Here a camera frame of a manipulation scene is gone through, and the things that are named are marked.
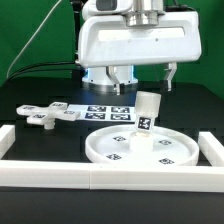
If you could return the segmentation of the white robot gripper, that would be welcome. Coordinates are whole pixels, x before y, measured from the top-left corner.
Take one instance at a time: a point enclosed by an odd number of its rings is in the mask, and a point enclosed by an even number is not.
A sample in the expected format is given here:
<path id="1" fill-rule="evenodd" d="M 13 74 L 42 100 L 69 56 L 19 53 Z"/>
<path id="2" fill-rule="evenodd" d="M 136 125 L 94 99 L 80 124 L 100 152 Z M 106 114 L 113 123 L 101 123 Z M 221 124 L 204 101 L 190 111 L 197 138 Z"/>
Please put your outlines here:
<path id="1" fill-rule="evenodd" d="M 128 27 L 121 15 L 94 16 L 81 28 L 78 59 L 83 67 L 106 67 L 106 75 L 117 95 L 124 84 L 116 66 L 164 64 L 166 91 L 172 89 L 176 62 L 196 61 L 201 55 L 198 14 L 168 12 L 159 17 L 156 27 Z"/>

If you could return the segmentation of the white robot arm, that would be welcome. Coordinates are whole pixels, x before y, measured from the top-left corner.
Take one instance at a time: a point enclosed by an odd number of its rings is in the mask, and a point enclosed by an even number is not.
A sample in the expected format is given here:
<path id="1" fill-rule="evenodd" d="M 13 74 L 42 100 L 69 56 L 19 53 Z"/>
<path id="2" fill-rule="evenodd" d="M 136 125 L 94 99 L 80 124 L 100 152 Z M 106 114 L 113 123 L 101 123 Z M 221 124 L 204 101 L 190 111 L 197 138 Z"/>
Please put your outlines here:
<path id="1" fill-rule="evenodd" d="M 78 39 L 83 82 L 117 93 L 137 83 L 136 65 L 164 64 L 165 88 L 181 62 L 201 55 L 198 13 L 164 0 L 88 0 Z"/>

